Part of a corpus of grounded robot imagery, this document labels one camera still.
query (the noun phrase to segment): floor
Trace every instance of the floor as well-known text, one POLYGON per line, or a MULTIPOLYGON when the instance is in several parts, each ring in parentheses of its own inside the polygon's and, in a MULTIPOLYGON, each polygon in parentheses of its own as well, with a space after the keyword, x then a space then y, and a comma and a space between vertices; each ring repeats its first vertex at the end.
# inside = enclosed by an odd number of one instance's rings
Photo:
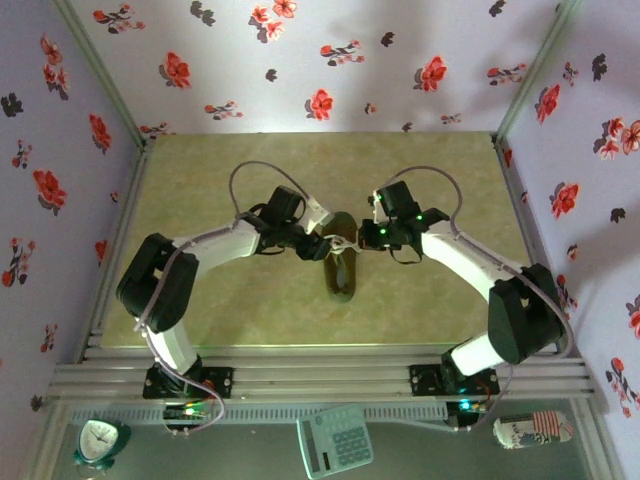
MULTIPOLYGON (((367 196, 398 170, 416 164, 449 171, 465 204, 459 225, 511 259, 527 256, 489 134, 254 134, 164 136, 156 143, 124 252, 121 271, 153 232, 174 238, 233 219, 227 191, 241 161, 262 160, 289 172, 321 203, 371 218, 367 196)), ((406 176, 422 209, 450 213, 455 192, 428 172, 406 176)), ((243 210, 265 202, 286 180, 251 166, 237 175, 243 210)), ((321 263, 293 252, 240 259, 209 272, 194 288, 185 324, 191 341, 216 345, 453 343, 486 328, 487 306, 437 262, 403 266, 388 254, 358 256, 358 288, 348 304, 332 302, 321 263)), ((142 345, 133 320, 113 302, 104 346, 142 345)))

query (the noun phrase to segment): robotic arm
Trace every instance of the robotic arm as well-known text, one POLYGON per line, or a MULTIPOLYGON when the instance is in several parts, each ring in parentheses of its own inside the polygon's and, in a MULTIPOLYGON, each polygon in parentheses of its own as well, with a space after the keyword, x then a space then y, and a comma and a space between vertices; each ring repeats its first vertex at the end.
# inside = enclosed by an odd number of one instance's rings
MULTIPOLYGON (((544 266, 523 267, 489 252, 458 231, 441 211, 421 211, 404 182, 374 191, 369 202, 374 218, 364 220, 359 229, 362 249, 393 254, 410 246, 420 258, 427 256, 449 267, 489 304, 487 332, 442 356, 440 373, 448 393, 462 394, 474 375, 504 362, 519 364, 561 338, 562 322, 531 288, 559 303, 551 273, 544 266)), ((276 246, 295 249, 302 260, 322 260, 333 244, 314 229, 330 217, 313 198, 280 186, 267 204, 254 206, 232 224, 197 236, 190 244, 187 239, 172 241, 160 234, 147 237, 118 285, 117 297, 131 315, 144 317, 144 325, 139 326, 146 328, 154 353, 180 375, 202 382, 202 362, 181 322, 196 279, 218 265, 268 254, 266 250, 276 246), (301 204, 303 214, 296 218, 301 204), (150 302, 153 307, 146 312, 150 302)), ((177 396, 198 396, 173 376, 167 375, 163 382, 173 382, 177 396)))
POLYGON ((560 339, 562 322, 520 278, 557 305, 553 277, 546 267, 524 267, 502 258, 456 231, 441 211, 421 211, 405 182, 374 191, 369 202, 374 219, 362 224, 361 248, 393 253, 408 245, 420 258, 424 255, 449 267, 489 304, 487 332, 442 357, 441 374, 448 391, 460 393, 473 375, 505 362, 519 364, 560 339))
MULTIPOLYGON (((330 217, 331 213, 315 199, 304 199, 298 192, 280 186, 267 204, 256 205, 234 223, 194 237, 190 245, 185 238, 172 241, 158 233, 148 236, 120 281, 116 296, 131 315, 140 319, 163 281, 145 325, 139 327, 148 327, 149 341, 173 370, 200 382, 202 362, 181 322, 195 281, 219 265, 236 258, 268 254, 266 250, 272 247, 293 248, 302 260, 322 260, 331 250, 331 243, 314 229, 330 217), (298 219, 295 213, 301 204, 304 211, 298 219), (186 248, 176 254, 185 243, 186 248)), ((176 382, 170 376, 163 381, 176 382)), ((184 388, 176 382, 173 390, 184 388)))

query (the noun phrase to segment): floral wallpaper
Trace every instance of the floral wallpaper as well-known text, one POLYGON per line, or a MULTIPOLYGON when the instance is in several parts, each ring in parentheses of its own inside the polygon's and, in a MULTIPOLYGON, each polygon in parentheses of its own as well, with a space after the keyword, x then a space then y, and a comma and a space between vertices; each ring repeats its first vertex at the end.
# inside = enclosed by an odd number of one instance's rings
POLYGON ((3 6, 0 39, 0 479, 13 480, 55 365, 75 360, 136 147, 50 2, 3 6))
POLYGON ((68 1, 161 135, 495 131, 559 0, 68 1))
POLYGON ((502 145, 535 251, 556 275, 626 478, 640 437, 640 11, 584 2, 502 145), (607 9, 607 22, 602 11, 607 9))

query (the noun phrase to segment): alarm clock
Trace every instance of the alarm clock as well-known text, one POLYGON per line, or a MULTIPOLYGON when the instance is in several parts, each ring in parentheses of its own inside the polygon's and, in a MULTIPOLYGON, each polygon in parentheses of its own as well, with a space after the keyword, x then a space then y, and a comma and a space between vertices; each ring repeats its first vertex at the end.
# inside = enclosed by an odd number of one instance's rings
POLYGON ((106 473, 113 467, 114 457, 131 438, 131 428, 120 422, 87 420, 78 434, 78 449, 73 454, 75 464, 106 473))

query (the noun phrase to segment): soda can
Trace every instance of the soda can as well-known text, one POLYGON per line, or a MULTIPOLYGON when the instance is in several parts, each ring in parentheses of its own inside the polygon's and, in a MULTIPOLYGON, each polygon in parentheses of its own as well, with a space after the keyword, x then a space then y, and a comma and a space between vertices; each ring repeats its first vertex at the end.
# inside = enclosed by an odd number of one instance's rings
POLYGON ((493 423, 493 435, 507 450, 534 447, 547 443, 568 442, 573 427, 557 410, 508 415, 493 423))

